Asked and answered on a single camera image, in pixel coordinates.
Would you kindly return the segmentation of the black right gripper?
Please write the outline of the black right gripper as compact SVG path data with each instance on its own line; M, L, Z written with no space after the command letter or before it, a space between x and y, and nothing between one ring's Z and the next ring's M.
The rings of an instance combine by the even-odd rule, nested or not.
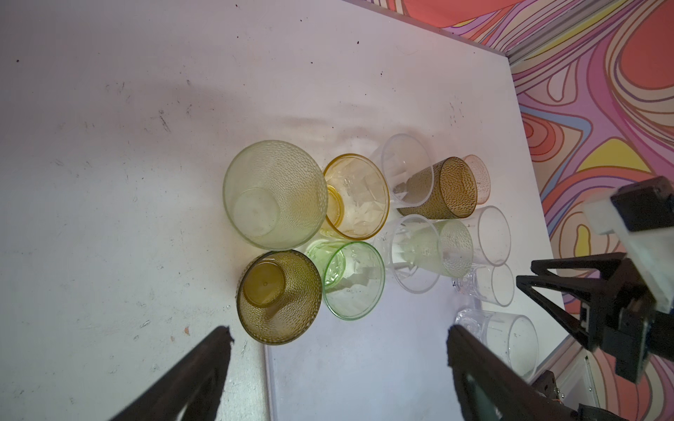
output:
M656 309L641 274L626 253L532 261L536 275L518 275L516 286L586 350L602 350L615 359L614 373L639 383L651 356L673 360L673 311ZM552 275L551 269L597 270L598 277ZM539 289L570 294L581 302L577 319Z

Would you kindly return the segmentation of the small clear cup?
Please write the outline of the small clear cup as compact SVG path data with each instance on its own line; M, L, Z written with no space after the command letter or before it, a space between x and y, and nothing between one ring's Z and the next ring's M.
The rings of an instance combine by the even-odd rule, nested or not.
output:
M473 264L466 275L452 282L458 293L482 302L507 307L514 300L514 274L507 264Z

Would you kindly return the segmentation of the pale green textured cup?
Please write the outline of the pale green textured cup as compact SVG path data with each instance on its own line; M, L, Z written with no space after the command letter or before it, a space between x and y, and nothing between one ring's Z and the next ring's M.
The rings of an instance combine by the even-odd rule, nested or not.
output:
M473 263L473 241L458 220L438 220L414 235L414 263L439 275L461 278Z

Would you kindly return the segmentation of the pink cup back row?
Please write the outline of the pink cup back row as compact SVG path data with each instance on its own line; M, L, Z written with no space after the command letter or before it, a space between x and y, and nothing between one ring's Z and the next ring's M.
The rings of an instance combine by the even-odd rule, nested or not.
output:
M475 154L463 157L474 175L477 185L477 204L484 205L491 196L491 177L484 162Z

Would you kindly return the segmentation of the large clear cup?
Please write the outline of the large clear cup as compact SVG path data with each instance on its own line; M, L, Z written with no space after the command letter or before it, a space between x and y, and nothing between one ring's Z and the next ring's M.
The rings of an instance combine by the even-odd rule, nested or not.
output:
M528 317L466 308L456 314L455 324L478 338L523 380L534 376L539 358L538 336Z

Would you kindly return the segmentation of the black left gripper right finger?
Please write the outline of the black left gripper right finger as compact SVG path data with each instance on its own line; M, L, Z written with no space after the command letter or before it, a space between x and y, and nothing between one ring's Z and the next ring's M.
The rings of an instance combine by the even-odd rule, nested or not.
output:
M451 326L448 365L465 420L577 420L559 401L556 377L546 370L532 384L461 326Z

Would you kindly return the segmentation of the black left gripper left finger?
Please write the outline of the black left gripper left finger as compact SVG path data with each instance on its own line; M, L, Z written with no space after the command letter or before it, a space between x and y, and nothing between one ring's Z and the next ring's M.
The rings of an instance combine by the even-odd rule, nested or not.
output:
M233 337L218 326L115 420L214 420L231 359Z

